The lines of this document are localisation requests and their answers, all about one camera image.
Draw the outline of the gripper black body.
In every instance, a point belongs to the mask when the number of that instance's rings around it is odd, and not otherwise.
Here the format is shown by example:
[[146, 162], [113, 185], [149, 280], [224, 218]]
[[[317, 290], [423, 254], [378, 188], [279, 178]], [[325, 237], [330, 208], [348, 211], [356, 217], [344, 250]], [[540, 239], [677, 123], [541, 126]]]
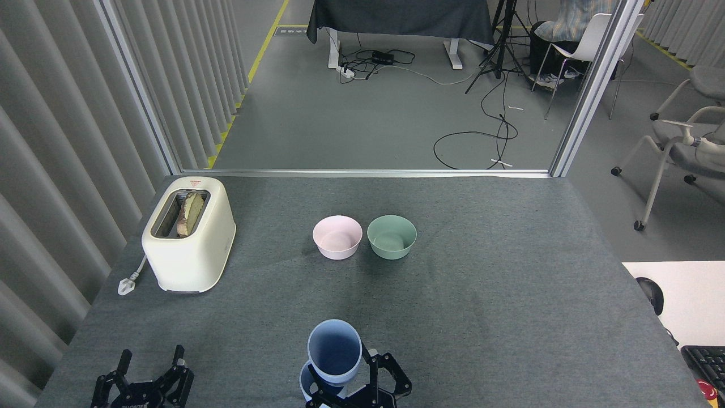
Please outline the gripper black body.
[[397, 407], [397, 402], [391, 393], [379, 390], [358, 390], [350, 397], [336, 402], [338, 407]]
[[130, 383], [129, 387], [110, 403], [110, 407], [163, 407], [165, 397], [153, 383]]

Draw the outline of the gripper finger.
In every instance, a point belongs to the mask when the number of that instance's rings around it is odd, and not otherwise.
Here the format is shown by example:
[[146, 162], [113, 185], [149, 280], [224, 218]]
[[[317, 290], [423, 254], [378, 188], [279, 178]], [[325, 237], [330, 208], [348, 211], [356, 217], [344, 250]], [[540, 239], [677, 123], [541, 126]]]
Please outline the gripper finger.
[[[364, 395], [366, 395], [365, 398], [402, 398], [410, 395], [412, 383], [390, 353], [382, 355], [378, 351], [370, 353], [370, 350], [363, 345], [362, 358], [369, 367], [369, 382], [362, 389]], [[381, 369], [390, 374], [395, 382], [392, 392], [379, 385], [379, 372]]]
[[148, 407], [185, 407], [194, 374], [184, 361], [185, 349], [177, 345], [174, 349], [172, 366], [153, 380], [148, 391]]
[[120, 401], [128, 402], [132, 400], [133, 393], [130, 390], [129, 382], [125, 379], [127, 370], [129, 369], [130, 360], [133, 354], [129, 349], [125, 349], [119, 359], [119, 364], [115, 370], [107, 375], [101, 375], [96, 380], [93, 390], [91, 407], [107, 407], [108, 398], [111, 388], [115, 385], [120, 392]]
[[347, 386], [333, 386], [306, 378], [306, 407], [338, 407], [336, 402], [347, 396]]

